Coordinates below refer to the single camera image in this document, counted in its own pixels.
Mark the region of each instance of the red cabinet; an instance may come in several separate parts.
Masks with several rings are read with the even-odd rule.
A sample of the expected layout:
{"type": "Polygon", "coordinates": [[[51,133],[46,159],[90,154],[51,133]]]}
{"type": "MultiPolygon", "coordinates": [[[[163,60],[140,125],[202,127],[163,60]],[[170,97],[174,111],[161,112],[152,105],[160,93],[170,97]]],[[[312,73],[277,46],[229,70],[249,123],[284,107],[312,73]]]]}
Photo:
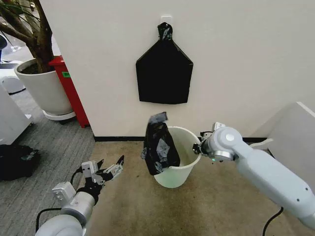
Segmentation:
{"type": "Polygon", "coordinates": [[[84,128],[86,125],[89,125],[89,120],[87,118],[87,115],[85,114],[78,93],[75,90],[63,57],[55,57],[51,62],[49,62],[49,65],[55,67],[60,82],[63,85],[63,89],[68,96],[68,99],[72,105],[72,108],[77,116],[77,120],[80,123],[81,127],[84,128]]]}

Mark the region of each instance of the white plant pot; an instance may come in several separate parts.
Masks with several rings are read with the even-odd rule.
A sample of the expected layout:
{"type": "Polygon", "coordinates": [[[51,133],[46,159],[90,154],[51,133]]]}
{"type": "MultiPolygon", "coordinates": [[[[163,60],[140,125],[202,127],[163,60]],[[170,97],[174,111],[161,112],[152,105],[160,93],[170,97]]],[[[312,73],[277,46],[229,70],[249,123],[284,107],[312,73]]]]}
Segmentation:
{"type": "Polygon", "coordinates": [[[35,59],[26,61],[14,69],[14,72],[28,89],[35,102],[47,114],[53,116],[73,112],[56,71],[42,74],[22,74],[21,71],[36,63],[35,59]]]}

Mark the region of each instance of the black bag hanging on wall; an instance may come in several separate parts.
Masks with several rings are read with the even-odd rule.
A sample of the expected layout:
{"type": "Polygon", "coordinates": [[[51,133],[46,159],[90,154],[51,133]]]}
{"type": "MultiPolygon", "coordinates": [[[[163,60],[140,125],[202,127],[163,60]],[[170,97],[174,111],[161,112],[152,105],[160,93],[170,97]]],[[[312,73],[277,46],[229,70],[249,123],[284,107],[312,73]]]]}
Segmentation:
{"type": "Polygon", "coordinates": [[[187,103],[193,63],[172,39],[170,24],[158,27],[156,42],[136,63],[139,99],[163,104],[187,103]]]}

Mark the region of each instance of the potted plant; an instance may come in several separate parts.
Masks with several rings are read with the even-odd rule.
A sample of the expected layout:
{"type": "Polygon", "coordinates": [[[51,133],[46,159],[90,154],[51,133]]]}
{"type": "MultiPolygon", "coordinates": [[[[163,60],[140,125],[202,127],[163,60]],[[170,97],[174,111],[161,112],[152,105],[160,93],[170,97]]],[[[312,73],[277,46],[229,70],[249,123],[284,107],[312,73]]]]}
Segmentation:
{"type": "Polygon", "coordinates": [[[39,0],[0,0],[0,16],[8,23],[0,23],[0,31],[25,42],[34,57],[17,66],[15,73],[45,116],[54,120],[72,117],[71,104],[56,71],[49,65],[54,58],[52,31],[39,0]],[[37,12],[32,12],[33,5],[37,12]]]}

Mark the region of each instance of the black bag on floor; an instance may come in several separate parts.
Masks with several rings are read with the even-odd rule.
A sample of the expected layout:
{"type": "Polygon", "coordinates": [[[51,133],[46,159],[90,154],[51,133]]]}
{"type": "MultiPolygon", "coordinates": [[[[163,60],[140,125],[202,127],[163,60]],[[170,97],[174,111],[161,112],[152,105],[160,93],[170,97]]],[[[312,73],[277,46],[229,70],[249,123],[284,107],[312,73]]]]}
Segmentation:
{"type": "Polygon", "coordinates": [[[40,155],[38,150],[22,145],[0,145],[0,180],[30,177],[40,155]]]}
{"type": "Polygon", "coordinates": [[[151,175],[163,172],[163,168],[179,166],[180,158],[173,138],[164,121],[166,112],[151,116],[143,144],[142,159],[145,159],[151,175]]]}

